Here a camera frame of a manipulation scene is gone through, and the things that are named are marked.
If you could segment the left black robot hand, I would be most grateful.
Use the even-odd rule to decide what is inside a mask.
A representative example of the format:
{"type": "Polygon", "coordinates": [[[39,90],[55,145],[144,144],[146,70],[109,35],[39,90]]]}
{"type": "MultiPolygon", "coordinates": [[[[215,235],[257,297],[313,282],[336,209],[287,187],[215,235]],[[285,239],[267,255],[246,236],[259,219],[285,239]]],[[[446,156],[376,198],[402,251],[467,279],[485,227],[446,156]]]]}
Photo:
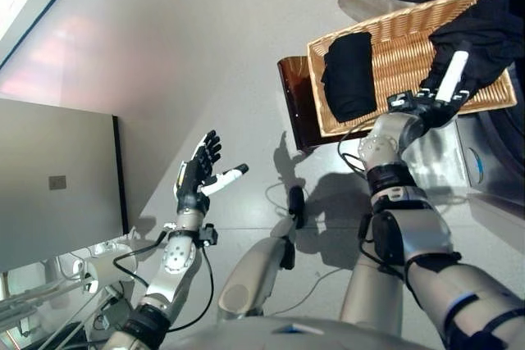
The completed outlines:
{"type": "Polygon", "coordinates": [[[221,139],[215,130],[206,133],[195,147],[189,161],[182,161],[174,185],[176,211],[198,211],[206,216],[210,196],[241,178],[249,171],[243,163],[213,174],[213,166],[221,158],[221,139]]]}

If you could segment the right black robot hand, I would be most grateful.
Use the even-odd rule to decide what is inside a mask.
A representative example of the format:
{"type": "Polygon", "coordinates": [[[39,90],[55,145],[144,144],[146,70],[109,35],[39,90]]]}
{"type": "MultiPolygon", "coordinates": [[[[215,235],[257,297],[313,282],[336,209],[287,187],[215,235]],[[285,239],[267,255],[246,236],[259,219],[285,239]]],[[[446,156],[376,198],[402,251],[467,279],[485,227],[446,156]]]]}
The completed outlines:
{"type": "Polygon", "coordinates": [[[425,130],[446,125],[469,98],[470,91],[465,88],[463,77],[468,58],[464,50],[452,52],[447,57],[436,55],[410,110],[421,119],[425,130]]]}

